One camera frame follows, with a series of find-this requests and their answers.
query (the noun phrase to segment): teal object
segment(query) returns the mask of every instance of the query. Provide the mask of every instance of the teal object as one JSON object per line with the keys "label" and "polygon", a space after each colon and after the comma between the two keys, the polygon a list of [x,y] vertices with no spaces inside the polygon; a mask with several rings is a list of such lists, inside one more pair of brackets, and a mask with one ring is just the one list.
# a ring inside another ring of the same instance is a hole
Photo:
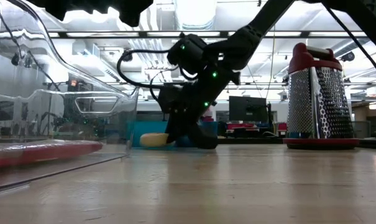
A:
{"label": "teal object", "polygon": [[[200,126],[208,133],[214,133],[217,135],[218,124],[217,122],[203,122]],[[132,139],[132,147],[142,147],[140,145],[140,137],[147,133],[164,133],[167,127],[167,121],[136,121],[134,127],[134,137]],[[156,147],[151,149],[173,149],[175,147],[195,147],[195,145],[188,139],[187,136],[183,136],[178,139],[174,146]]]}

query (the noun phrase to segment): yellow sponge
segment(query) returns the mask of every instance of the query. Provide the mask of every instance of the yellow sponge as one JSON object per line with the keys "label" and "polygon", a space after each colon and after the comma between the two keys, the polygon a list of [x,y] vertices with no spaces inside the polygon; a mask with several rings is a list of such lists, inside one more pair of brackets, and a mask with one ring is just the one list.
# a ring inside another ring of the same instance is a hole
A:
{"label": "yellow sponge", "polygon": [[140,145],[144,147],[163,147],[167,145],[166,133],[148,133],[140,137]]}

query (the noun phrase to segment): robotic arm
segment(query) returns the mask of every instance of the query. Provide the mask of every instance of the robotic arm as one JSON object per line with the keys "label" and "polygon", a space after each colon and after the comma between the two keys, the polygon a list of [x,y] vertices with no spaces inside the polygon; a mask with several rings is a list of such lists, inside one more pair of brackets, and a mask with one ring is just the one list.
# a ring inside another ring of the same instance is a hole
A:
{"label": "robotic arm", "polygon": [[[348,13],[376,45],[376,0],[303,1],[322,3],[355,41],[354,36],[331,9]],[[168,134],[167,143],[187,134],[199,148],[213,149],[217,146],[217,137],[207,135],[197,125],[197,121],[229,82],[240,84],[240,73],[234,70],[242,70],[248,64],[262,38],[294,2],[295,0],[268,0],[253,21],[237,30],[227,40],[207,45],[197,35],[181,35],[181,39],[170,50],[163,52],[168,53],[167,59],[172,65],[178,65],[190,74],[197,74],[194,82],[185,83],[181,88],[157,87],[160,89],[159,105],[164,113],[170,113],[165,131]],[[137,26],[137,23],[135,21],[129,25]],[[357,40],[356,44],[376,68],[375,62]],[[130,54],[134,52],[139,52],[139,50],[132,50]],[[223,60],[218,60],[220,54],[223,55]],[[121,61],[122,59],[119,60],[117,69],[121,77],[129,82],[119,69]],[[133,81],[130,82],[133,85],[143,86]]]}

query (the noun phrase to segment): table surface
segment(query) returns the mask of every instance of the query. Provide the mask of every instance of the table surface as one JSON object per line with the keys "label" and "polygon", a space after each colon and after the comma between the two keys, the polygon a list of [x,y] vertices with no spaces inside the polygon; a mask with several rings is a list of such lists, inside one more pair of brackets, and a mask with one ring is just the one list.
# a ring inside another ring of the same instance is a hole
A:
{"label": "table surface", "polygon": [[0,223],[376,223],[376,150],[134,150],[0,194]]}

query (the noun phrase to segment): black cable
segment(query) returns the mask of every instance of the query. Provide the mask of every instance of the black cable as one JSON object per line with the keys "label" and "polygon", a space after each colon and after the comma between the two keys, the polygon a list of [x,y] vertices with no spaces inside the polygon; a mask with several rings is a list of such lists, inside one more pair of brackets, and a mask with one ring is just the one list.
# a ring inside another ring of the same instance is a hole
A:
{"label": "black cable", "polygon": [[355,44],[360,48],[360,50],[363,52],[363,54],[370,60],[371,64],[374,66],[376,69],[376,63],[373,60],[373,58],[367,53],[367,51],[363,48],[362,44],[356,39],[356,37],[352,34],[352,32],[348,29],[348,27],[345,26],[344,23],[335,15],[335,13],[331,10],[329,6],[326,4],[323,4],[326,8],[326,10],[330,13],[330,15],[337,21],[337,23],[345,30],[345,32],[348,33],[349,37],[355,42]]}
{"label": "black cable", "polygon": [[[18,48],[18,51],[19,51],[19,56],[21,57],[21,59],[24,58],[24,56],[22,56],[22,50],[21,50],[21,46],[19,45],[17,39],[14,37],[14,34],[12,34],[12,31],[11,29],[8,27],[8,25],[6,24],[6,21],[4,20],[2,14],[0,13],[0,20],[2,22],[2,24],[4,25],[4,27],[6,28],[7,32],[9,33],[9,36],[11,38],[11,40],[15,43],[16,47]],[[37,68],[52,82],[52,84],[55,86],[55,88],[60,91],[59,87],[57,86],[57,84],[55,84],[55,82],[52,80],[52,78],[50,77],[49,74],[47,74],[44,69],[39,65],[39,63],[37,62],[36,58],[34,57],[34,55],[32,54],[31,51],[27,51],[27,53],[30,55],[30,57],[33,59],[34,63],[36,64]]]}
{"label": "black cable", "polygon": [[126,58],[127,56],[129,56],[130,54],[133,54],[133,53],[165,54],[165,53],[168,53],[168,50],[144,50],[144,49],[130,50],[127,53],[121,55],[121,57],[117,61],[116,69],[117,69],[117,72],[120,75],[120,77],[122,79],[124,79],[127,83],[130,83],[131,85],[139,86],[139,87],[143,87],[143,88],[155,88],[155,89],[169,88],[168,86],[163,86],[163,85],[151,85],[151,84],[143,84],[143,83],[135,82],[135,81],[129,79],[128,77],[126,77],[126,75],[121,72],[120,65],[121,65],[121,62],[123,61],[124,58]]}
{"label": "black cable", "polygon": [[[166,69],[166,70],[164,70],[164,71],[158,72],[158,73],[157,73],[157,74],[156,74],[156,75],[150,80],[149,85],[152,85],[153,80],[155,80],[155,78],[156,78],[157,75],[162,74],[163,72],[167,72],[167,71],[170,71],[170,72],[175,71],[177,68],[178,68],[178,66],[175,67],[175,68],[169,68],[169,69]],[[155,95],[155,93],[153,92],[153,88],[149,88],[149,92],[150,92],[150,95],[152,95],[152,98],[153,98],[155,101],[157,101],[158,98],[157,98],[157,96]]]}
{"label": "black cable", "polygon": [[252,76],[253,74],[251,73],[251,69],[250,69],[250,66],[249,66],[249,65],[247,65],[247,68],[249,69],[249,72],[250,72],[250,75],[251,75],[252,81],[254,82],[254,84],[255,84],[255,87],[257,88],[257,90],[258,90],[258,93],[260,94],[260,97],[262,98],[262,95],[261,95],[261,91],[260,91],[260,89],[258,88],[258,86],[257,86],[257,83],[256,83],[256,82],[255,82],[255,80],[254,80],[254,76]]}
{"label": "black cable", "polygon": [[61,91],[58,87],[58,85],[52,80],[51,76],[49,74],[47,74],[47,72],[44,71],[44,69],[39,65],[38,61],[36,60],[36,58],[33,56],[32,52],[31,51],[27,51],[27,53],[32,57],[34,63],[36,64],[37,68],[51,81],[51,84],[53,84],[55,86],[55,88],[58,90],[58,91]]}
{"label": "black cable", "polygon": [[269,88],[270,88],[270,82],[272,81],[272,78],[273,78],[273,60],[275,58],[275,42],[276,42],[276,37],[275,37],[275,34],[276,34],[276,25],[274,25],[273,27],[273,47],[272,47],[272,61],[270,63],[270,78],[269,78],[269,84],[268,84],[268,89],[267,89],[267,96],[265,97],[265,99],[268,98],[268,93],[269,93]]}

